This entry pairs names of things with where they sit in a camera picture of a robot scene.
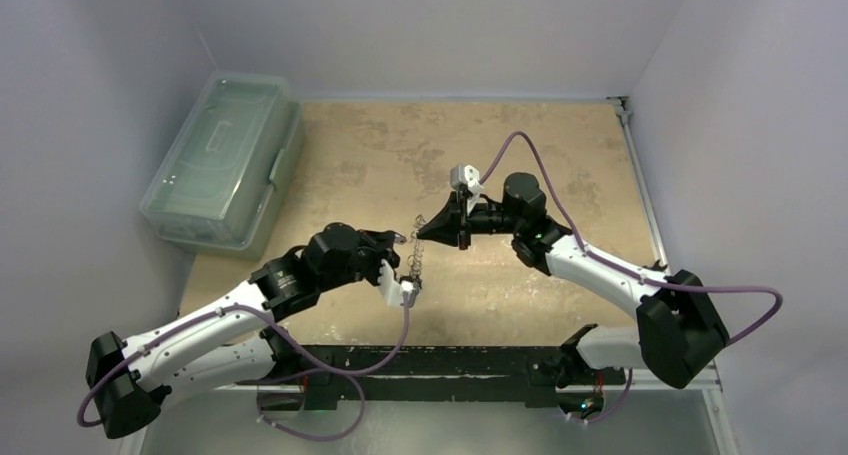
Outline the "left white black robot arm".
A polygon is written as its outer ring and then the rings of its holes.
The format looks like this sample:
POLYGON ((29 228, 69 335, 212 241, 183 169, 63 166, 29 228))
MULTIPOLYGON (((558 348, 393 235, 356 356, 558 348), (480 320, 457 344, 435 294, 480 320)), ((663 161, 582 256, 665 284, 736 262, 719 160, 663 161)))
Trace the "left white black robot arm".
POLYGON ((356 229, 334 222, 270 259, 220 298, 164 326, 122 338, 113 331, 90 345, 88 392, 76 413, 83 428, 102 427, 109 439, 133 434, 169 404, 231 383, 284 384, 314 373, 356 383, 387 365, 399 352, 361 369, 336 368, 311 353, 281 326, 314 307, 320 297, 366 282, 385 303, 408 318, 416 295, 409 277, 398 276, 406 243, 396 231, 356 229), (309 368, 298 369, 307 360, 309 368))

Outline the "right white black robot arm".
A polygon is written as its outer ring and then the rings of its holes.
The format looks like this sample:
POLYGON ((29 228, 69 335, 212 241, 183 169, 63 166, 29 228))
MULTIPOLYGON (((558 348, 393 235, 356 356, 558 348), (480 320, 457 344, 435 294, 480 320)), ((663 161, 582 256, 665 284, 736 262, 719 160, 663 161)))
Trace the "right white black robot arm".
POLYGON ((725 349, 731 337, 701 280, 681 270, 663 271, 612 258, 602 262, 579 243, 574 230, 546 210, 547 197, 529 173, 510 174, 502 197, 483 194, 476 173, 460 165, 451 175, 444 207, 417 236, 466 250, 475 235, 511 236, 511 248, 527 267, 575 283, 629 315, 630 328, 588 324, 560 347, 557 384, 584 382, 608 369, 647 369, 666 385, 686 387, 725 349))

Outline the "large keyring with keys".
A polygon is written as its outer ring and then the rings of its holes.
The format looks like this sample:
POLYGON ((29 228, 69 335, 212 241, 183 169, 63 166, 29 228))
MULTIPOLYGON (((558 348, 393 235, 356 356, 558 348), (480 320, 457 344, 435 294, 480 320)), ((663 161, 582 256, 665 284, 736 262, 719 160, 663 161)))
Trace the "large keyring with keys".
POLYGON ((417 291, 423 288, 423 245, 419 239, 419 231, 426 224, 426 219, 418 214, 413 221, 413 229, 410 233, 410 243, 412 245, 412 253, 407 258, 409 267, 408 277, 411 279, 417 291))

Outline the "translucent green plastic storage box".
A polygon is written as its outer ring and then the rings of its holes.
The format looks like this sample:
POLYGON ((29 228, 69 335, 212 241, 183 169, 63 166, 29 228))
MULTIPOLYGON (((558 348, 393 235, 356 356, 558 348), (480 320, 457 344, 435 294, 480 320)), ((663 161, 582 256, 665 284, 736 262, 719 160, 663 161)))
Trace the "translucent green plastic storage box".
POLYGON ((259 259, 304 145, 302 112, 283 77, 214 72, 140 203, 155 234, 259 259))

